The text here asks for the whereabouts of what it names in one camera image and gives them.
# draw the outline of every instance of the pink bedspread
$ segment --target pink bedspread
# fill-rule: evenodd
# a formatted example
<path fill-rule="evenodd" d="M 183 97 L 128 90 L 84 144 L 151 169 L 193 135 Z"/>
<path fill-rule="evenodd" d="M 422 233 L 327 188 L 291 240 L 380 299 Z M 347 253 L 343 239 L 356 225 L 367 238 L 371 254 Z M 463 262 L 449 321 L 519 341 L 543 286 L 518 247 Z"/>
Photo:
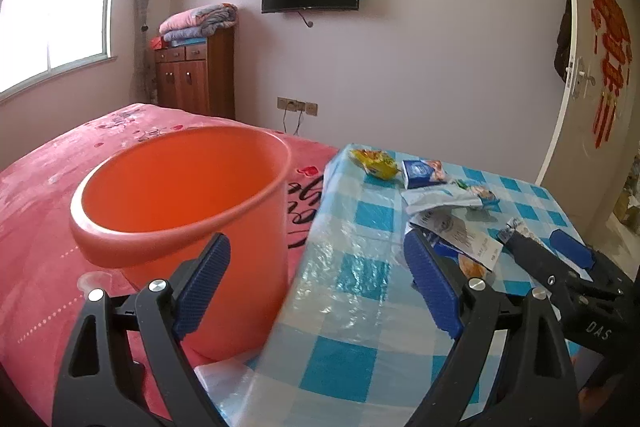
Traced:
<path fill-rule="evenodd" d="M 180 110 L 135 104 L 69 131 L 0 173 L 0 363 L 18 390 L 50 424 L 60 360 L 84 301 L 78 278 L 105 271 L 87 262 L 69 230 L 69 203 L 79 182 L 113 153 L 182 128 L 238 125 Z M 290 145 L 289 275 L 302 255 L 316 214 L 325 164 L 336 149 L 282 135 Z M 110 272 L 110 292 L 132 291 L 119 272 Z M 185 349 L 192 365 L 201 356 Z M 135 360 L 145 363 L 139 338 Z M 155 413 L 168 416 L 148 375 L 145 397 Z"/>

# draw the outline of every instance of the checkered tablecloth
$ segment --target checkered tablecloth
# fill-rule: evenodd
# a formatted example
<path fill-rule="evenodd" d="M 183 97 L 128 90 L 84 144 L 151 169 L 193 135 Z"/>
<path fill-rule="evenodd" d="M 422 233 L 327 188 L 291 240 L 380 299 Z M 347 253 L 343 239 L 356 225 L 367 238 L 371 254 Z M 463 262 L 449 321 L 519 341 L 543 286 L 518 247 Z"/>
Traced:
<path fill-rule="evenodd" d="M 244 375 L 242 391 L 235 391 L 241 405 L 236 400 L 225 411 L 236 426 L 403 426 L 452 346 L 402 261 L 401 183 L 367 176 L 349 158 L 352 147 L 361 146 L 346 147 L 326 166 L 322 203 L 292 289 L 260 357 L 248 364 L 250 378 Z M 495 237 L 520 217 L 549 248 L 558 228 L 580 239 L 544 188 L 459 165 L 444 168 L 500 198 L 495 210 L 454 211 L 474 227 Z M 535 284 L 504 252 L 494 273 L 498 291 L 524 295 Z M 497 333 L 465 417 L 484 407 L 503 344 Z"/>

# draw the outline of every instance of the floor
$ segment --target floor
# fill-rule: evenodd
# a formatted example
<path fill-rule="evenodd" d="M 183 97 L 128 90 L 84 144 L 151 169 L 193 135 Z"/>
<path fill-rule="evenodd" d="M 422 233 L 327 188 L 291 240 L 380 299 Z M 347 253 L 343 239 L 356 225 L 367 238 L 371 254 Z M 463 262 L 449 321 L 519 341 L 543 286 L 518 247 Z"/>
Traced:
<path fill-rule="evenodd" d="M 592 245 L 616 263 L 632 280 L 640 266 L 640 237 L 611 214 L 606 228 Z"/>

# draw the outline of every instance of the metal screw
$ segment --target metal screw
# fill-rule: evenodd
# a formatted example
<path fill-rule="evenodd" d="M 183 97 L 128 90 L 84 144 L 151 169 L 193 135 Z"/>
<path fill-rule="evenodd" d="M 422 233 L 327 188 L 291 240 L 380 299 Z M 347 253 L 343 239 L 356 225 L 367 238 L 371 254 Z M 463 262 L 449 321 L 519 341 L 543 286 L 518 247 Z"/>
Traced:
<path fill-rule="evenodd" d="M 149 289 L 152 292 L 161 292 L 166 288 L 166 281 L 164 279 L 156 279 L 149 283 Z"/>
<path fill-rule="evenodd" d="M 539 301 L 543 301 L 546 299 L 546 290 L 542 286 L 536 286 L 535 288 L 533 288 L 531 294 L 535 299 L 538 299 Z"/>
<path fill-rule="evenodd" d="M 97 302 L 100 299 L 102 299 L 104 297 L 104 291 L 101 290 L 100 288 L 96 288 L 95 290 L 91 290 L 89 292 L 89 295 L 87 296 L 87 298 L 91 301 L 91 302 Z"/>
<path fill-rule="evenodd" d="M 486 288 L 486 283 L 482 279 L 474 277 L 473 279 L 469 279 L 469 288 L 477 292 L 481 292 Z"/>

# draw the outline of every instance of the stack of blankets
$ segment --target stack of blankets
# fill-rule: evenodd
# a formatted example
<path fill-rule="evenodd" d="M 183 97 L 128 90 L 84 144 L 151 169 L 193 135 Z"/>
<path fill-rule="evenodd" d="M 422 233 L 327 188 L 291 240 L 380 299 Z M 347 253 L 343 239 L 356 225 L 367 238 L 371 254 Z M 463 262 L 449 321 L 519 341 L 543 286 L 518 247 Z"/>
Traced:
<path fill-rule="evenodd" d="M 213 35 L 218 28 L 236 25 L 238 8 L 233 4 L 209 4 L 172 15 L 160 25 L 165 42 Z"/>

